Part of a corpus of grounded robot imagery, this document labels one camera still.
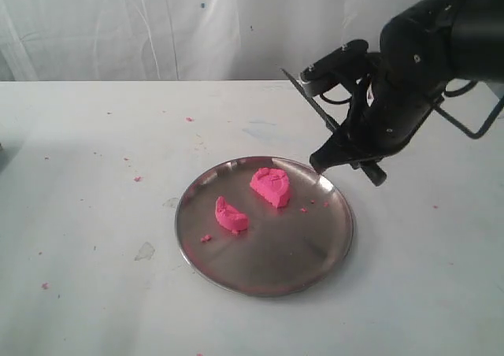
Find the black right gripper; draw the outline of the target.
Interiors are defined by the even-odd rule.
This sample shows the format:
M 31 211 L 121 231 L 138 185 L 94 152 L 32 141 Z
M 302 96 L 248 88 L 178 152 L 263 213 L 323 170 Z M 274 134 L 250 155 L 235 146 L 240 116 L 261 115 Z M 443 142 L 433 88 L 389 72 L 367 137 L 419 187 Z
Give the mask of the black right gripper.
M 351 94 L 346 120 L 309 156 L 316 172 L 338 165 L 377 163 L 397 154 L 412 139 L 432 111 L 437 86 L 365 76 L 343 86 Z

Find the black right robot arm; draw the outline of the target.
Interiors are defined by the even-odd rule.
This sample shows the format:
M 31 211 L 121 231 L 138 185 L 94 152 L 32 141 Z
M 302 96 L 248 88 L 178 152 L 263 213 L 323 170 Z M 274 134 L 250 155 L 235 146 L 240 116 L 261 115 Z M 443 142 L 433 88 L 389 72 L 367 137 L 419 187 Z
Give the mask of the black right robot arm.
M 351 40 L 301 72 L 308 97 L 337 86 L 349 98 L 342 123 L 309 159 L 317 172 L 351 165 L 379 172 L 450 96 L 450 81 L 503 81 L 503 0 L 421 0 L 389 20 L 379 49 Z

